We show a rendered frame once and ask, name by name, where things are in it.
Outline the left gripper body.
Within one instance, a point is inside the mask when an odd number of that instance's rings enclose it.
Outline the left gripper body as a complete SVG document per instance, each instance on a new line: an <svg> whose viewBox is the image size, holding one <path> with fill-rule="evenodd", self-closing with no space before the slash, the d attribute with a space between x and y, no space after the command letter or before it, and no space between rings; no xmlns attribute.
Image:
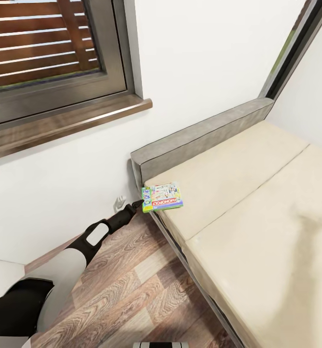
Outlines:
<svg viewBox="0 0 322 348"><path fill-rule="evenodd" d="M128 225L135 213L136 210L132 207L132 205L127 204L125 208L119 213L115 214L114 217L119 221L120 228L122 228L124 225Z"/></svg>

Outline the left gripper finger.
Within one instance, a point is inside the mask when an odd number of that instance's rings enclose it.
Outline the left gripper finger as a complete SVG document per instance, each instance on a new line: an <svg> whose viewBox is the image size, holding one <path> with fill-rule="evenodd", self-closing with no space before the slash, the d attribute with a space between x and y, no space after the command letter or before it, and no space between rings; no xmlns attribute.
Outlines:
<svg viewBox="0 0 322 348"><path fill-rule="evenodd" d="M132 207L136 210L143 202L144 202L144 199L137 201L137 202L134 202L132 204Z"/></svg>

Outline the board game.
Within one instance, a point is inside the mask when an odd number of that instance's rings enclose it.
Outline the board game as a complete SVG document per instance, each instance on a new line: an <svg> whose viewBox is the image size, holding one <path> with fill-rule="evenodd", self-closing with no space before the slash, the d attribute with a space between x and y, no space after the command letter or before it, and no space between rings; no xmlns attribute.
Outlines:
<svg viewBox="0 0 322 348"><path fill-rule="evenodd" d="M169 182L141 188L144 213L183 206L179 183Z"/></svg>

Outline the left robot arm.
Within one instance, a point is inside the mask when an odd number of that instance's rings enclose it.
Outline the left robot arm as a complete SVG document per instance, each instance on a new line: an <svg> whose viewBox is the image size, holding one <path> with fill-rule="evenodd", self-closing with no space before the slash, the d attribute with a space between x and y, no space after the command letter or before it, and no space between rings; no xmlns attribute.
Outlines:
<svg viewBox="0 0 322 348"><path fill-rule="evenodd" d="M114 216L90 225L72 244L0 297L0 348L21 348L54 323L104 239L127 226L144 199L122 208L125 201L126 196L119 196Z"/></svg>

